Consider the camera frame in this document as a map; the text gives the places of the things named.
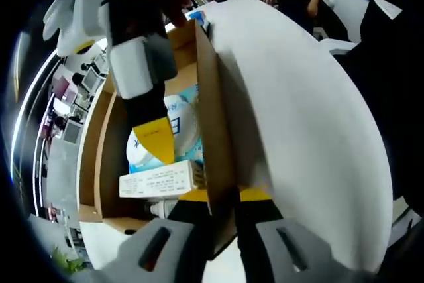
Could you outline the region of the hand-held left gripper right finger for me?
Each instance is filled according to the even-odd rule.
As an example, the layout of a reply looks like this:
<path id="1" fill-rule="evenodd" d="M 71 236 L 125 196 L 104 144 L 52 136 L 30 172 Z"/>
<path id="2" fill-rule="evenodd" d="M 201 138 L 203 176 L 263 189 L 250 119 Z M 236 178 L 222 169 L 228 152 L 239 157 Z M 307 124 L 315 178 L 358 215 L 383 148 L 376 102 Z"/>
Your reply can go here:
<path id="1" fill-rule="evenodd" d="M 333 258 L 329 244 L 283 218 L 262 190 L 240 190 L 235 221 L 247 282 L 348 281 L 348 270 Z"/>

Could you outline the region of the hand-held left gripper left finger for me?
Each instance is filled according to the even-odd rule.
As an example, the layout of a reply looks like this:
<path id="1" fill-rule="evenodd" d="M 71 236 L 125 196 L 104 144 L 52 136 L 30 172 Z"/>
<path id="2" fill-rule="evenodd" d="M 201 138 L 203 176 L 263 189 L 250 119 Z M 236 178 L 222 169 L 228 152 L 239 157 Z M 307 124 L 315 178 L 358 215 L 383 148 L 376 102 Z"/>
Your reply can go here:
<path id="1" fill-rule="evenodd" d="M 190 191 L 168 218 L 149 221 L 124 241 L 99 281 L 201 282 L 212 251 L 206 191 Z"/>

